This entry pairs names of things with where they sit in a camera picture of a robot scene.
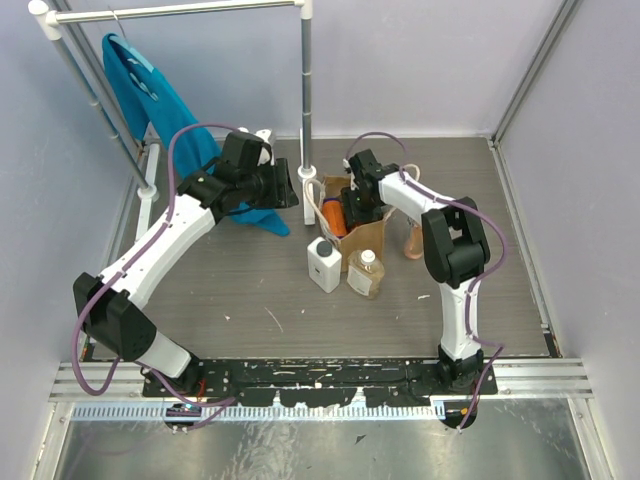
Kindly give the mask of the orange bottle blue cap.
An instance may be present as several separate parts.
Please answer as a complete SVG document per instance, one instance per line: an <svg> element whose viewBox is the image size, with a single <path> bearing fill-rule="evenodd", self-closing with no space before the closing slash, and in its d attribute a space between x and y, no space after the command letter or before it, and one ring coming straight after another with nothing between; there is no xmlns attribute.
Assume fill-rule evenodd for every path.
<svg viewBox="0 0 640 480"><path fill-rule="evenodd" d="M327 221L330 232L341 239L348 234L342 202L336 197L323 201L321 212Z"/></svg>

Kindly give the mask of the canvas burlap tote bag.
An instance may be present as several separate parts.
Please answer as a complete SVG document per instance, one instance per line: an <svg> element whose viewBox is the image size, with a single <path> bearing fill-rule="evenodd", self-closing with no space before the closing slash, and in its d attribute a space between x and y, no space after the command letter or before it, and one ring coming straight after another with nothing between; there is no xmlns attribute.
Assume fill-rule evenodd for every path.
<svg viewBox="0 0 640 480"><path fill-rule="evenodd" d="M321 209L323 201L336 197L341 201L341 190L351 186L350 176L325 175L321 180L307 178L302 182L304 206L311 208L311 215L317 220L324 238L329 241L342 255L341 271L348 268L349 255L356 250L370 249L380 258L384 258L385 228L396 212L395 207L383 208L383 219L374 223L358 226L348 234L338 239L329 230Z"/></svg>

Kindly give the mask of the clear amber bottle white cap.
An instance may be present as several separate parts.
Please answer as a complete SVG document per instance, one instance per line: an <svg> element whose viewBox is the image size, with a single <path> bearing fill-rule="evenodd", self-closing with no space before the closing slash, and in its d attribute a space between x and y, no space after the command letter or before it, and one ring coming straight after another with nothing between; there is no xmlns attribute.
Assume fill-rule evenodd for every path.
<svg viewBox="0 0 640 480"><path fill-rule="evenodd" d="M384 276L384 265L373 250L356 250L349 255L347 284L355 293L374 299Z"/></svg>

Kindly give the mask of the pink cap peach bottle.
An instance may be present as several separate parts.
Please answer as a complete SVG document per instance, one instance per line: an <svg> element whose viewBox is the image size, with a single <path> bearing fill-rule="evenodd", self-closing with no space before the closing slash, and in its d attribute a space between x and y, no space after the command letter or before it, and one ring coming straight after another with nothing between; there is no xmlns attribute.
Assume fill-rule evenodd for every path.
<svg viewBox="0 0 640 480"><path fill-rule="evenodd" d="M424 255L423 232L419 224L410 222L408 237L404 244L403 252L410 260L419 260Z"/></svg>

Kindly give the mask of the white bottle black cap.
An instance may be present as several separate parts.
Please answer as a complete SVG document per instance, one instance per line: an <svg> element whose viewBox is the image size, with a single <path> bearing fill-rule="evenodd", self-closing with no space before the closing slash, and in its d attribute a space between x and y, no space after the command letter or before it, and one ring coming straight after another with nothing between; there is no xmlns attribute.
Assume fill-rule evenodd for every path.
<svg viewBox="0 0 640 480"><path fill-rule="evenodd" d="M323 237L317 237L307 246L310 279L325 293L333 292L340 283L341 253Z"/></svg>

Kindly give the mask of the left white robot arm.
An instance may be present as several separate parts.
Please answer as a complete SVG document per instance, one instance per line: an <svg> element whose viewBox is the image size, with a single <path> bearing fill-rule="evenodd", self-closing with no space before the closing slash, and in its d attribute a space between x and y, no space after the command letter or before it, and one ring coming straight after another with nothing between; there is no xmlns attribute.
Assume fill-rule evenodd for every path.
<svg viewBox="0 0 640 480"><path fill-rule="evenodd" d="M288 162L273 153L273 137L268 129L231 131L220 154L182 181L164 216L133 247L99 275L83 273L74 282L80 330L118 358L162 374L178 396L199 387L198 362L143 309L176 262L222 219L298 205Z"/></svg>

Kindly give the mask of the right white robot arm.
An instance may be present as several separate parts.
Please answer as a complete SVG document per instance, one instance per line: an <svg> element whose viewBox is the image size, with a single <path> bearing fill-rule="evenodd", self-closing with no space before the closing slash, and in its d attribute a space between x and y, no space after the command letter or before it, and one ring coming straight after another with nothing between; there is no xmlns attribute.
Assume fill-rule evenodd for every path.
<svg viewBox="0 0 640 480"><path fill-rule="evenodd" d="M377 218L385 207L401 211L421 227L423 259L439 284L442 303L438 379L447 392L462 393L484 360L478 340L478 289L490 248L476 203L429 189L404 168L379 163L370 149L354 154L347 164L352 185L343 190L343 205L349 227Z"/></svg>

